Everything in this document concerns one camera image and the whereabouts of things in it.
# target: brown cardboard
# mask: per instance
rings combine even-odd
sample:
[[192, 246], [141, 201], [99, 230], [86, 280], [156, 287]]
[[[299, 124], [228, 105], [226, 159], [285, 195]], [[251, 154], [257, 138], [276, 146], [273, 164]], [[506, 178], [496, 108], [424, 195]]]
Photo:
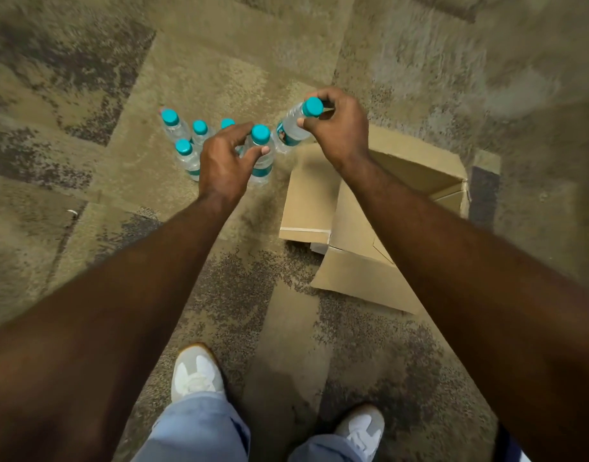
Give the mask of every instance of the brown cardboard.
[[[369, 127], [369, 150], [376, 162], [406, 185], [455, 214], [468, 216], [467, 175], [457, 155], [376, 126]], [[280, 238], [313, 243], [314, 251], [328, 245], [312, 287], [421, 312], [422, 304], [320, 146], [303, 146], [297, 152]]]

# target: water bottle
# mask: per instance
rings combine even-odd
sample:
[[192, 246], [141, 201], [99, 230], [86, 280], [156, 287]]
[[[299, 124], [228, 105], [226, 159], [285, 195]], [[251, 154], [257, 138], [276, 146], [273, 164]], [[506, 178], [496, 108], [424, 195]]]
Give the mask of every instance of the water bottle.
[[[223, 120], [221, 120], [221, 129], [227, 128], [228, 126], [233, 125], [233, 124], [235, 124], [235, 121], [232, 118], [224, 118]], [[235, 147], [235, 151], [237, 152], [239, 157], [241, 157], [241, 152], [243, 151], [243, 146]]]
[[179, 118], [177, 112], [173, 109], [165, 108], [161, 111], [160, 115], [162, 117], [162, 127], [168, 139], [174, 143], [179, 139], [191, 139], [190, 127], [187, 126], [184, 120]]
[[192, 134], [191, 139], [196, 146], [197, 149], [200, 149], [200, 152], [203, 151], [204, 142], [213, 136], [213, 130], [209, 128], [206, 121], [203, 120], [196, 120], [192, 126]]
[[292, 107], [275, 129], [275, 147], [277, 152], [286, 154], [303, 139], [311, 136], [308, 131], [300, 128], [296, 121], [308, 116], [318, 117], [324, 106], [318, 97], [310, 97], [305, 102]]
[[256, 185], [264, 185], [268, 182], [271, 170], [273, 169], [273, 159], [275, 157], [275, 146], [271, 141], [271, 130], [265, 125], [255, 125], [252, 128], [252, 134], [247, 136], [245, 144], [243, 145], [243, 151], [241, 157], [245, 155], [245, 152], [254, 146], [269, 146], [270, 151], [267, 155], [261, 156], [258, 162], [254, 165], [252, 170], [252, 176], [249, 178], [249, 182]]
[[200, 179], [200, 153], [195, 151], [187, 139], [179, 139], [175, 144], [177, 159], [181, 166], [197, 182]]

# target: floor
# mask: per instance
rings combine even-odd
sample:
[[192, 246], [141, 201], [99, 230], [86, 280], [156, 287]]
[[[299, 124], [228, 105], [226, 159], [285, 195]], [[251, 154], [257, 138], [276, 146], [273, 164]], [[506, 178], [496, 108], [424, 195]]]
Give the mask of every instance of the floor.
[[[471, 220], [589, 289], [589, 0], [0, 0], [0, 324], [196, 197], [161, 105], [274, 124], [330, 83], [458, 153]], [[277, 237], [292, 164], [221, 232], [115, 460], [198, 340], [252, 460], [362, 401], [377, 460], [489, 460], [496, 418], [429, 317], [308, 286], [319, 256]]]

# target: pant leg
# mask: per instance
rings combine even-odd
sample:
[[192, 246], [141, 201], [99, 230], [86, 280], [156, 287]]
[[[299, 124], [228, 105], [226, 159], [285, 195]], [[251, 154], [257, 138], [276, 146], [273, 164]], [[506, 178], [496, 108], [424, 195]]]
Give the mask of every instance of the pant leg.
[[288, 462], [364, 462], [363, 453], [354, 444], [336, 434], [312, 436], [292, 451]]
[[166, 407], [133, 462], [246, 462], [249, 441], [224, 396], [197, 392]]

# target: white sneaker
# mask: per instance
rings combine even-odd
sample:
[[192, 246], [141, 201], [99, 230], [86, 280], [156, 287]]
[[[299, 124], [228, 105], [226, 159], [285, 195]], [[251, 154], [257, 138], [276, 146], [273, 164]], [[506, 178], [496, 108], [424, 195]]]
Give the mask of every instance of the white sneaker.
[[198, 342], [179, 353], [172, 373], [170, 395], [176, 402], [194, 392], [203, 391], [225, 396], [217, 360], [206, 345]]
[[336, 435], [345, 437], [363, 452], [365, 462], [371, 462], [376, 455], [383, 432], [384, 417], [370, 404], [352, 410], [335, 430]]

